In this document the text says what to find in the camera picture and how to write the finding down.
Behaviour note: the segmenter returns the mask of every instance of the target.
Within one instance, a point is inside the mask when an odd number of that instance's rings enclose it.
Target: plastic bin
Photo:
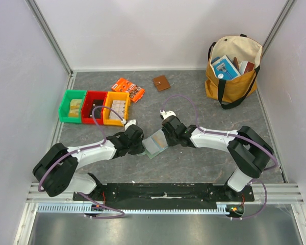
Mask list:
[[[105,106],[111,107],[112,102],[114,100],[117,101],[126,101],[126,108],[124,111],[124,119],[128,119],[128,107],[131,104],[131,100],[129,98],[129,93],[124,92],[108,92],[106,104]],[[120,120],[111,120],[109,119],[110,110],[104,108],[103,109],[103,122],[105,125],[115,125],[115,126],[123,126]]]
[[[84,103],[86,95],[86,90],[67,90],[65,95],[63,96],[62,102],[59,107],[59,118],[60,121],[63,123],[75,123],[81,124],[82,117],[81,117],[81,108]],[[81,107],[79,109],[79,117],[69,117],[69,109],[70,109],[70,102],[72,99],[82,99]]]
[[[83,102],[83,107],[81,110],[81,117],[82,117],[82,123],[84,124],[94,124],[93,118],[90,116],[92,114],[93,110],[93,104],[95,100],[102,101],[102,106],[106,103],[108,92],[107,91],[93,91],[93,90],[87,90],[85,100]],[[101,109],[101,116],[97,117],[95,116],[95,119],[98,124],[103,124],[103,108]]]

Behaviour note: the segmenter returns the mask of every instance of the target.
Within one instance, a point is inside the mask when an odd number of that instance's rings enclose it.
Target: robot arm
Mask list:
[[[229,134],[251,139],[273,154],[273,149],[250,127],[243,126],[240,130],[233,131],[203,129],[202,132],[195,125],[186,127],[172,111],[162,112],[161,116],[164,119],[162,131],[169,146],[181,144],[193,148],[208,147],[231,154],[238,168],[225,184],[225,192],[229,197],[241,192],[253,178],[259,178],[270,160],[256,146]]]
[[[99,145],[103,141],[68,148],[62,143],[57,143],[35,166],[33,175],[40,181],[59,158],[75,152],[52,169],[45,178],[42,187],[50,197],[55,197],[64,191],[78,191],[88,194],[97,186],[97,180],[91,175],[81,175],[75,173],[75,171],[88,164],[122,157],[127,153],[131,155],[140,154],[144,152],[142,140],[142,129],[136,125],[135,120],[131,120],[125,125],[124,132],[107,137],[107,141],[102,146]]]

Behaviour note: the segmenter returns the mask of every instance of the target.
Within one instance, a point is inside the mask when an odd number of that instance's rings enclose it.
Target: green bin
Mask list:
[[[75,124],[81,124],[82,123],[82,117],[81,117],[81,109],[83,106],[83,102],[85,99],[86,90],[67,90],[65,92],[65,95],[63,96],[61,105],[59,107],[59,118],[60,121],[63,123],[75,123]],[[70,109],[70,102],[73,99],[82,99],[82,104],[79,109],[79,117],[68,117],[69,115],[69,109]]]

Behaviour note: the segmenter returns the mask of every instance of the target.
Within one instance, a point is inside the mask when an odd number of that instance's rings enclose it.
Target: yellow tote bag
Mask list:
[[[211,61],[224,55],[227,55],[231,61],[237,57],[238,63],[251,62],[255,64],[254,70],[232,80],[219,79],[215,75]],[[262,46],[243,34],[226,36],[214,42],[209,49],[209,62],[206,69],[207,96],[218,100],[223,109],[231,109],[240,105],[248,95],[257,89],[256,77],[260,71],[261,55]]]

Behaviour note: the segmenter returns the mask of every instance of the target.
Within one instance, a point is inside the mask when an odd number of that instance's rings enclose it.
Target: gray table surface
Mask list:
[[[158,92],[152,79],[165,75],[171,88]],[[198,109],[199,124],[215,130],[238,130],[252,127],[270,144],[270,137],[263,118],[258,96],[254,92],[239,107],[223,110],[219,102],[206,97],[205,71],[104,71],[78,72],[73,89],[111,91],[113,84],[124,77],[145,89],[137,103],[131,103],[129,119],[136,119],[145,137],[161,128],[159,110],[171,95],[182,94],[192,99]],[[195,124],[194,111],[183,98],[172,98],[166,110],[173,110],[187,126]],[[122,127],[104,126],[107,135],[113,135]],[[64,124],[60,142],[65,146],[79,146],[102,140],[95,125]],[[230,154],[207,148],[184,148],[180,145],[166,149],[153,159],[145,156],[126,155],[108,161],[100,161],[78,170],[91,172],[102,182],[131,183],[224,183],[236,168]],[[261,180],[266,183],[282,183],[279,169],[266,171]]]

